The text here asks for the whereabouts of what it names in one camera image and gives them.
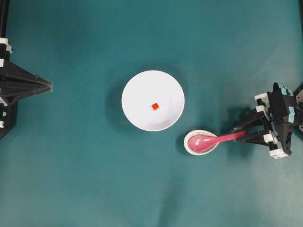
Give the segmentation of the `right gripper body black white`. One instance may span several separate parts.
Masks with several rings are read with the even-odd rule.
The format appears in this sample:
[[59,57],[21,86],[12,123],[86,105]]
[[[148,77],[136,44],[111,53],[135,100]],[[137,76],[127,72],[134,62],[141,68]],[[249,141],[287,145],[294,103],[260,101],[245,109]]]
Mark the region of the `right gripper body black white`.
[[270,156],[279,159],[291,155],[291,136],[295,125],[296,98],[293,91],[283,83],[274,83],[273,91],[255,96],[256,111],[262,112],[273,130],[264,136],[264,141],[270,147]]

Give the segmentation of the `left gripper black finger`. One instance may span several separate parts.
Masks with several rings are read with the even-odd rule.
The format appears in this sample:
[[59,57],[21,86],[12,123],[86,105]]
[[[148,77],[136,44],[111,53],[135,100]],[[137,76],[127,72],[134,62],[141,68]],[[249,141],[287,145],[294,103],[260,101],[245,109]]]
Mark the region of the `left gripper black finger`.
[[25,82],[52,87],[52,83],[7,60],[0,61],[0,76],[4,81]]
[[0,102],[2,104],[14,104],[17,101],[52,91],[53,85],[31,84],[22,82],[1,82],[0,83]]

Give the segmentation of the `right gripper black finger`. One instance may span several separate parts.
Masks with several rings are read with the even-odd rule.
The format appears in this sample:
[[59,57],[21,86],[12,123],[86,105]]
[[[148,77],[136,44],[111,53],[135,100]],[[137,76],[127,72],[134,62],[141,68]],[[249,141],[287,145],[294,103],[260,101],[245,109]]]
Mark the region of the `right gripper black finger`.
[[252,143],[259,145],[268,145],[272,142],[272,133],[270,130],[257,131],[252,134],[235,139],[236,142]]
[[267,108],[265,106],[256,106],[252,109],[236,123],[232,132],[243,131],[256,126],[262,126],[264,130],[267,129]]

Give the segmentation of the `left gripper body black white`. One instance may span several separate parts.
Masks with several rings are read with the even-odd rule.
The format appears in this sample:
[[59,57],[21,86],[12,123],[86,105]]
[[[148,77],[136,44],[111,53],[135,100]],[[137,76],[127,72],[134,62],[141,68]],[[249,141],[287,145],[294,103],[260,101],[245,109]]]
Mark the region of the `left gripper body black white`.
[[12,105],[7,97],[7,69],[12,47],[7,38],[0,38],[0,128],[12,129]]

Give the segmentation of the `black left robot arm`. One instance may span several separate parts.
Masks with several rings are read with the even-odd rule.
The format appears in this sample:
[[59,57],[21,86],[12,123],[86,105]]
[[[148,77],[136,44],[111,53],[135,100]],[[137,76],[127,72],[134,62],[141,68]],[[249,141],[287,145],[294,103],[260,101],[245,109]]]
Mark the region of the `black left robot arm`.
[[53,89],[52,83],[12,63],[13,48],[6,37],[9,1],[0,2],[0,136],[16,124],[18,102]]

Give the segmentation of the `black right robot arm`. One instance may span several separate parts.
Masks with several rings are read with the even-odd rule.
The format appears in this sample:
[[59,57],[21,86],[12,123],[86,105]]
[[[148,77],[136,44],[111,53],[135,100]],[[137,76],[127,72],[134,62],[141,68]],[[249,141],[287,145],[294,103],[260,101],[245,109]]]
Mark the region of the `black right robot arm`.
[[232,132],[256,126],[263,129],[235,141],[267,146],[269,155],[275,159],[290,156],[293,129],[296,126],[303,129],[303,92],[295,95],[285,84],[276,82],[272,92],[256,95],[254,99],[257,106],[234,126]]

